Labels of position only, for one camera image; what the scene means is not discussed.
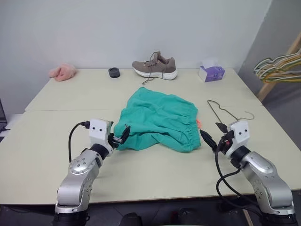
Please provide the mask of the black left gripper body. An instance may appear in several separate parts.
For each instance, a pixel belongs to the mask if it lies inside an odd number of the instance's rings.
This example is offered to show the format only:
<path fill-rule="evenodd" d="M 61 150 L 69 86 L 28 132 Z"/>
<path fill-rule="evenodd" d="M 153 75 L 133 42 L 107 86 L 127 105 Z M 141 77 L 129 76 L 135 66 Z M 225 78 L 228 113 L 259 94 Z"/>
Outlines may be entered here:
<path fill-rule="evenodd" d="M 113 149 L 117 149 L 119 144 L 124 144 L 124 141 L 120 137 L 114 136 L 113 133 L 110 133 L 108 136 L 108 142 Z"/>

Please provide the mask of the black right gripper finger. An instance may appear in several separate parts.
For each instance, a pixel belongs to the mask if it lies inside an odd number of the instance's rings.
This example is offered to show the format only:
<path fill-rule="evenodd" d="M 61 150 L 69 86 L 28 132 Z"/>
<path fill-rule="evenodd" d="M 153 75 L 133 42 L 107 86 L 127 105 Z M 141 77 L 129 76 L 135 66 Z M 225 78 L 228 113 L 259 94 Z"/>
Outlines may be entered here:
<path fill-rule="evenodd" d="M 217 143 L 212 139 L 212 137 L 205 131 L 199 130 L 201 137 L 203 140 L 209 145 L 209 147 L 212 149 L 212 151 L 216 151 Z"/>
<path fill-rule="evenodd" d="M 227 134 L 227 133 L 228 133 L 228 127 L 227 127 L 227 125 L 225 125 L 225 124 L 223 124 L 223 123 L 221 123 L 221 122 L 216 122 L 215 124 L 216 124 L 216 126 L 219 128 L 219 130 L 220 130 L 222 133 L 224 133 L 224 134 Z"/>

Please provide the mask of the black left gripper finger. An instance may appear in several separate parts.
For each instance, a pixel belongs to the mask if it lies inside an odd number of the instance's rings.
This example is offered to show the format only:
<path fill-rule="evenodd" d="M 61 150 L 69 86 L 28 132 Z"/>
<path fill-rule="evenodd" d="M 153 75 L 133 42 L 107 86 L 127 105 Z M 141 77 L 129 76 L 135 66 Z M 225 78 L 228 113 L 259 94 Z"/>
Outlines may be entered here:
<path fill-rule="evenodd" d="M 126 142 L 126 140 L 128 139 L 130 130 L 131 130 L 131 126 L 126 126 L 126 128 L 124 129 L 122 136 L 121 136 L 122 143 Z"/>

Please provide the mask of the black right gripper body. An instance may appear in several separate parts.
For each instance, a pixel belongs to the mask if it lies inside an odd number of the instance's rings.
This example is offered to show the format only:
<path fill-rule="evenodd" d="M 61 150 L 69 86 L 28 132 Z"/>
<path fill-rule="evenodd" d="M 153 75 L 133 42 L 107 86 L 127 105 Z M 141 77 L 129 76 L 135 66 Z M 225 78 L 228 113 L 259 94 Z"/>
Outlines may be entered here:
<path fill-rule="evenodd" d="M 231 148 L 232 144 L 233 144 L 233 139 L 234 139 L 234 131 L 229 131 L 227 133 L 225 133 L 222 137 L 221 137 L 221 148 L 220 151 L 226 155 L 227 151 Z"/>

